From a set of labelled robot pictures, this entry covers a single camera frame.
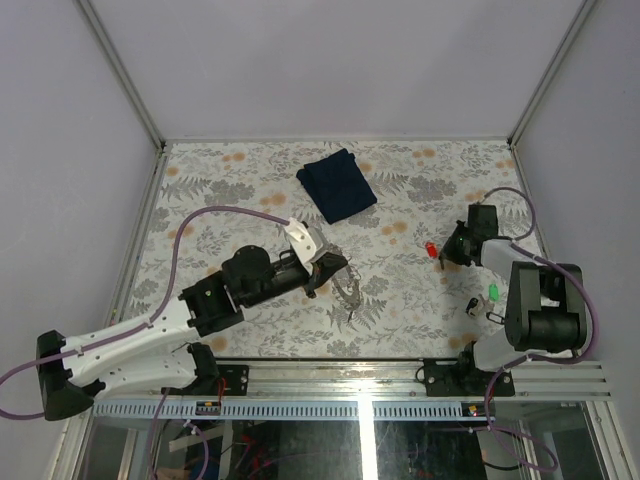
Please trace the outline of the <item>red key tag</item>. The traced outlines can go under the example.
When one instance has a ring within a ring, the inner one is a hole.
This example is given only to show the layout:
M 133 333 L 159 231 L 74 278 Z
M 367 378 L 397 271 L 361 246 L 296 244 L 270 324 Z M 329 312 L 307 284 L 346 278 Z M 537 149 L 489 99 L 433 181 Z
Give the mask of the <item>red key tag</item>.
M 427 242 L 425 244 L 425 249 L 429 255 L 430 258 L 437 258 L 438 257 L 438 249 L 436 247 L 436 245 L 432 242 Z

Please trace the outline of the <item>steel disc with keyrings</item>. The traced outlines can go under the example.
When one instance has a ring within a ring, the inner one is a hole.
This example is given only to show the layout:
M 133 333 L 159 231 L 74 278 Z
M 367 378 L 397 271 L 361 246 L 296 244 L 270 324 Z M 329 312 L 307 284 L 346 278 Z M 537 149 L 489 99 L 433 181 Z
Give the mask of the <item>steel disc with keyrings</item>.
M 359 272 L 351 264 L 347 264 L 331 278 L 332 287 L 339 302 L 348 313 L 348 323 L 353 320 L 356 311 L 362 304 L 360 280 Z

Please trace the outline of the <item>silver key black tag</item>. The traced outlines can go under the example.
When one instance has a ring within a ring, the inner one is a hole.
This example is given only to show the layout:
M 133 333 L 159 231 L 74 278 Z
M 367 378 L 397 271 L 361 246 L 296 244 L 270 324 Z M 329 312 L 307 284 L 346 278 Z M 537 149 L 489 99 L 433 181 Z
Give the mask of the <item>silver key black tag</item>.
M 472 318 L 485 317 L 493 308 L 493 303 L 482 295 L 472 297 L 465 309 L 466 314 Z

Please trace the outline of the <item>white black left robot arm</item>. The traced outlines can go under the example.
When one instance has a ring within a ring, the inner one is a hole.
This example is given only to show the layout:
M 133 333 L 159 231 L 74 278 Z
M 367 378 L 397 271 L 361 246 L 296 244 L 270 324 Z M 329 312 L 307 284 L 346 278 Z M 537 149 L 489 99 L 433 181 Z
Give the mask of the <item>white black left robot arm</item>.
M 243 321 L 246 309 L 296 289 L 314 297 L 347 259 L 325 252 L 303 264 L 293 250 L 271 260 L 244 246 L 219 271 L 164 302 L 158 312 L 85 335 L 40 335 L 36 354 L 44 417 L 76 416 L 114 395 L 160 391 L 208 395 L 222 380 L 207 337 Z

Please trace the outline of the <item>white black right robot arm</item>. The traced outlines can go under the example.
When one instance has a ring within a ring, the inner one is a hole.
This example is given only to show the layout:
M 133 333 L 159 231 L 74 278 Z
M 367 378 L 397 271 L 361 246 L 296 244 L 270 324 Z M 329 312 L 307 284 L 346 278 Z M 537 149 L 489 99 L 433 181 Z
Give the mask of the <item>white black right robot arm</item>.
M 426 393 L 437 397 L 515 394 L 509 370 L 519 360 L 574 353 L 587 341 L 582 272 L 519 252 L 499 234 L 497 210 L 472 204 L 441 250 L 441 262 L 483 267 L 507 281 L 501 329 L 470 342 L 451 365 L 425 372 Z

